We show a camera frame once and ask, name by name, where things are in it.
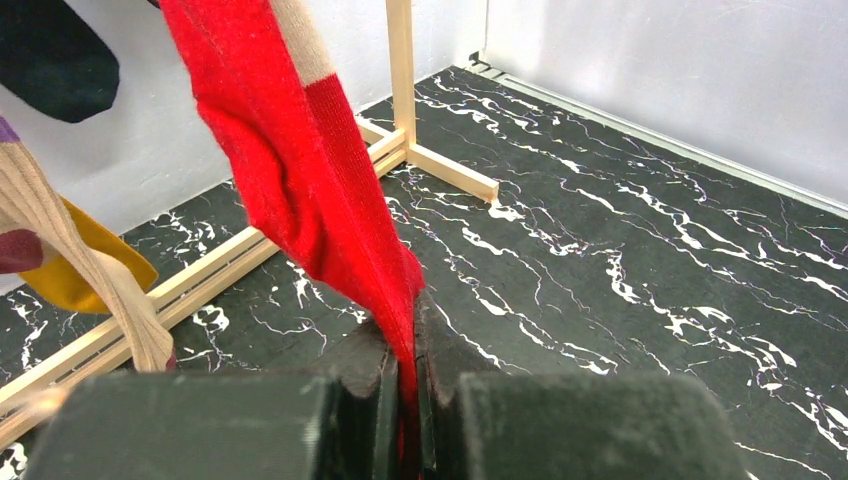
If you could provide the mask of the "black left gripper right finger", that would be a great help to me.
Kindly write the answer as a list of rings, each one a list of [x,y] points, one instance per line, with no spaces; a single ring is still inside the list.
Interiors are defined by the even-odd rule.
[[[743,479],[726,416],[695,379],[508,374],[415,302],[425,479]]]

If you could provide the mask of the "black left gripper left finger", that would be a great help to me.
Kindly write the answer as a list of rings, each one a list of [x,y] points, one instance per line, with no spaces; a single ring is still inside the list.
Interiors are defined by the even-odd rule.
[[[39,436],[26,475],[394,479],[398,406],[397,362],[370,321],[299,369],[85,381]]]

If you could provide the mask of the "red bear sock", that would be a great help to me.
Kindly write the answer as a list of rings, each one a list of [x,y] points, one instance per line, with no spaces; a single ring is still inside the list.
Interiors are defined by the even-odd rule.
[[[419,475],[415,301],[400,241],[340,80],[301,1],[164,1],[200,117],[231,165],[250,224],[368,310],[399,363],[401,470]]]

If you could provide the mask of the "mustard yellow sock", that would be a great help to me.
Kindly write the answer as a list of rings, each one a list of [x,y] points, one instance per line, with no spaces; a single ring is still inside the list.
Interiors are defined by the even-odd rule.
[[[107,275],[96,271],[100,258],[125,267],[142,291],[153,286],[158,272],[139,252],[67,199],[62,202],[82,246],[60,249],[27,227],[8,226],[1,235],[3,273],[18,275],[53,305],[83,313],[110,311],[102,298]]]

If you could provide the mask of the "beige purple striped sock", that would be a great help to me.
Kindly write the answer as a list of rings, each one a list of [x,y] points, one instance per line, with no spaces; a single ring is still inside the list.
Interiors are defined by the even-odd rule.
[[[7,121],[1,123],[1,271],[65,310],[111,314],[137,370],[176,363],[171,334],[147,293],[156,269],[62,197]]]

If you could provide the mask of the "black sock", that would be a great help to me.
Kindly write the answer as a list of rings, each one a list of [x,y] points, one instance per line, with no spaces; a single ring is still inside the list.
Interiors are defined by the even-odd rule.
[[[64,1],[1,3],[1,85],[35,110],[79,123],[109,110],[119,62]]]

